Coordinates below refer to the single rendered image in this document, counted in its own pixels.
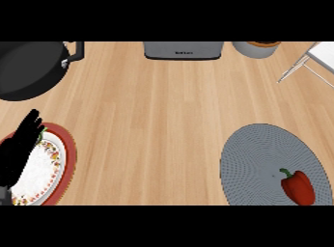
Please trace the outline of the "white floral-rimmed plate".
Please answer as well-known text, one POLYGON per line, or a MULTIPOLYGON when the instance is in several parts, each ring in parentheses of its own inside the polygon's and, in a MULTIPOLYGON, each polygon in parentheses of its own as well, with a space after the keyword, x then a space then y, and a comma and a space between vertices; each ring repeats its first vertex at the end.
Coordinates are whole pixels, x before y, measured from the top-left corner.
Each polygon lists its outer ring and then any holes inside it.
POLYGON ((45 131, 42 141, 30 153, 21 178, 11 189, 16 206, 41 206, 47 202, 63 178, 64 165, 63 139, 55 133, 45 131))

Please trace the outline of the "grey round placemat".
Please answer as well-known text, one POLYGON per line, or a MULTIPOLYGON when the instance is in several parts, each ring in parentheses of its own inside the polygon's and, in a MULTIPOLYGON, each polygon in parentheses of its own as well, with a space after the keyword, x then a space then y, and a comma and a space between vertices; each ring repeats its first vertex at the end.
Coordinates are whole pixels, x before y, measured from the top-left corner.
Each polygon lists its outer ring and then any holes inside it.
POLYGON ((328 175, 317 155, 284 128, 253 123, 231 135, 221 161, 221 178, 233 206, 295 206, 281 187, 287 175, 302 171, 312 182, 317 206, 333 206, 328 175))

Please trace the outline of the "red bell pepper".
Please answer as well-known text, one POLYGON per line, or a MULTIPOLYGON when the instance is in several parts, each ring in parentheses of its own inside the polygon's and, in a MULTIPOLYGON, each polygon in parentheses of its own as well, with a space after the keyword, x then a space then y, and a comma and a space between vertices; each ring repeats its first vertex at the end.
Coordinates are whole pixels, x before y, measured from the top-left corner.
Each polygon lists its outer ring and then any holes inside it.
POLYGON ((299 206, 311 206, 315 202, 315 192, 308 175, 302 171, 290 173, 286 168, 281 168, 280 172, 287 176, 281 181, 286 195, 299 206))

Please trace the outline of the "red round placemat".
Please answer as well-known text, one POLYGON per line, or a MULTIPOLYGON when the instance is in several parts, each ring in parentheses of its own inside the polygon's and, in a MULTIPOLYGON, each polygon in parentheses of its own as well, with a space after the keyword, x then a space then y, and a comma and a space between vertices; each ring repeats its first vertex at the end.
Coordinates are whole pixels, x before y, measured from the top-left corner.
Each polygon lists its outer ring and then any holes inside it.
POLYGON ((78 150, 76 150, 76 143, 67 129, 55 123, 45 123, 45 126, 47 126, 45 131, 55 133, 61 137, 66 146, 66 165, 64 165, 63 178, 58 187, 55 189, 55 192, 51 195, 51 198, 42 204, 42 206, 52 206, 60 202, 73 179, 73 174, 76 170, 76 161, 78 161, 78 150))

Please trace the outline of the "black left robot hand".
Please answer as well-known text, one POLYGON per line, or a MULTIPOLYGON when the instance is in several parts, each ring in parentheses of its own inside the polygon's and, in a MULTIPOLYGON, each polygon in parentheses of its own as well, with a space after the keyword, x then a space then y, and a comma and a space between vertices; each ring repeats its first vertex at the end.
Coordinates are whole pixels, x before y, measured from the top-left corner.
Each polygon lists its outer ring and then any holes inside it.
POLYGON ((0 187, 11 188, 17 184, 44 129, 39 111, 33 109, 21 121, 14 136, 0 144, 0 187))

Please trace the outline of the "grey appliance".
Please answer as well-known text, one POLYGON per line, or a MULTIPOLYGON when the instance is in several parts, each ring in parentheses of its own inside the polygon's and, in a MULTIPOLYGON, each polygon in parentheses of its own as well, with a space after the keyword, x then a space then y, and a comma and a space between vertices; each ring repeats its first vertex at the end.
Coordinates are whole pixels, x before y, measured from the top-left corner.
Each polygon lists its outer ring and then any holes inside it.
POLYGON ((224 45, 222 41, 145 41, 145 56, 156 60, 215 60, 224 45))

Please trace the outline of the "grey pot with brown top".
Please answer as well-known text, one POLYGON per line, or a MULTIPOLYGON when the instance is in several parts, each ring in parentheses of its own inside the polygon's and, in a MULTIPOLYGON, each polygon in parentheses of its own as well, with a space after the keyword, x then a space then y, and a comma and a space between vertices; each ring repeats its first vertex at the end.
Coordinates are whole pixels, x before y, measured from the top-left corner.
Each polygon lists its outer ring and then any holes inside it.
POLYGON ((280 41, 235 41, 233 46, 244 56, 255 59, 265 59, 277 51, 280 41))

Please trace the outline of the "black pan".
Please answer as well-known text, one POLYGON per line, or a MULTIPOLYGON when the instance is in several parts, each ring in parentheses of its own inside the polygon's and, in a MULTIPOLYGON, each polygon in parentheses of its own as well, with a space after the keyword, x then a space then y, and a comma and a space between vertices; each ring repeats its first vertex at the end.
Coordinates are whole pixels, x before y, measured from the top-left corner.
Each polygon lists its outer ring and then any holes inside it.
POLYGON ((23 101, 44 95, 83 58, 83 41, 75 54, 66 41, 0 41, 0 99, 23 101))

